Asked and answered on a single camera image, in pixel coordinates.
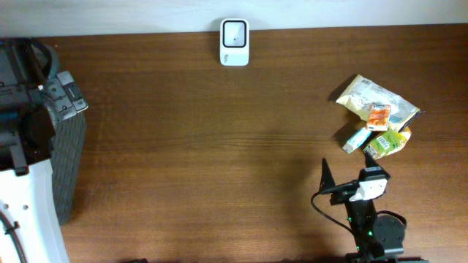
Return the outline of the small orange white packet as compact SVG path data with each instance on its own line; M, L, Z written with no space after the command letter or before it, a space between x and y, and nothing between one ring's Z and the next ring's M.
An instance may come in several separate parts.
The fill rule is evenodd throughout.
M388 130L391 106L389 104L373 104L370 106L366 129L372 132L383 132Z

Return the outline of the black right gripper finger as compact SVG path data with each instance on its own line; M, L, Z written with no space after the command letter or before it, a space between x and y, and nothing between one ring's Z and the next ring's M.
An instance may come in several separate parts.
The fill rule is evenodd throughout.
M379 164L375 161L375 159L372 157L370 153L364 152L364 156L365 156L366 168L380 167Z
M321 174L321 179L320 179L320 187L319 187L319 192L320 193L325 193L329 189L333 188L336 186L336 183L333 179L330 167L328 165L328 162L326 158L322 159L322 174Z

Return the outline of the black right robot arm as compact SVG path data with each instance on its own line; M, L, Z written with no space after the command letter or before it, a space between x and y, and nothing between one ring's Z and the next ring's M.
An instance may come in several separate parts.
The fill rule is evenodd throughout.
M355 241L356 252L346 254L345 262L424 262L420 257L403 257L407 229L405 217L388 210L376 210L374 200L381 197L390 180L370 154L356 180L337 185L326 159L318 191L311 197L312 207L322 216L346 229ZM328 195L330 204L344 205L348 225L323 212L314 203L319 195Z

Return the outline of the green blue plastic packet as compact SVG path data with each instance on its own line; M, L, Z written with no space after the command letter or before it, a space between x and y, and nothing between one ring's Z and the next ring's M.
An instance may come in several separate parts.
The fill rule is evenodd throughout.
M354 133L351 138L346 141L342 149L350 154L354 150L357 150L362 144L370 137L372 131L368 130L366 127L363 127Z

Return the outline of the yellow snack bag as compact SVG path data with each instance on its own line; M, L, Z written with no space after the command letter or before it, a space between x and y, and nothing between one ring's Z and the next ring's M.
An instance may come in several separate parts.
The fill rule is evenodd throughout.
M418 107L403 97L361 75L352 80L336 103L345 106L363 121L368 120L373 104L390 105L388 128L395 132L402 132L420 112Z

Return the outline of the green drink carton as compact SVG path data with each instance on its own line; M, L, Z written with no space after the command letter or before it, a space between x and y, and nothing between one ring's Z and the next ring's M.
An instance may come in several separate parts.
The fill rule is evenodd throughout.
M409 127L406 127L402 132L383 131L366 145L363 152L369 154L373 159L381 159L403 149L411 135Z

